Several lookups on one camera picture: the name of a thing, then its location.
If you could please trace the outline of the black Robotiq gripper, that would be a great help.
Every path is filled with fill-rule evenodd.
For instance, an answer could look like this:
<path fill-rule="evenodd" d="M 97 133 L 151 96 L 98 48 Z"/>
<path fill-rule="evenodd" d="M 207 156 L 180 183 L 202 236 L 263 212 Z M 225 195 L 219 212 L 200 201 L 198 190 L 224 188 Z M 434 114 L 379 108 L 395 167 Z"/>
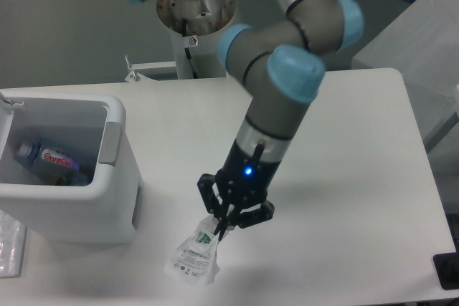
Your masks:
<path fill-rule="evenodd" d="M 251 154 L 244 152 L 234 142 L 216 178 L 208 173 L 202 174 L 199 178 L 197 187 L 205 209 L 218 220 L 214 230 L 218 240 L 223 240 L 225 233 L 234 227 L 246 229 L 273 218 L 275 207 L 265 200 L 268 186 L 280 161 L 263 161 L 262 155 L 265 151 L 264 141 L 259 141 Z M 213 189 L 216 182 L 221 203 Z M 241 210 L 258 204 L 259 206 L 252 211 Z M 227 215 L 230 206 L 234 208 Z"/>

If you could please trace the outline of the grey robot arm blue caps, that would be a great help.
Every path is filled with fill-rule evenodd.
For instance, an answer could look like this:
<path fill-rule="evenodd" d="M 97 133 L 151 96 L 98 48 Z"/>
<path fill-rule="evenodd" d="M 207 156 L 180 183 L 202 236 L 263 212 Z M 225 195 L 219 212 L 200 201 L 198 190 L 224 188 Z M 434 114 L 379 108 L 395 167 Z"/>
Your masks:
<path fill-rule="evenodd" d="M 231 75 L 252 97 L 223 167 L 198 182 L 218 237 L 273 217 L 268 186 L 318 94 L 326 72 L 321 58 L 355 43 L 363 32 L 354 0 L 278 2 L 284 20 L 253 29 L 235 23 L 236 0 L 156 0 L 178 78 Z"/>

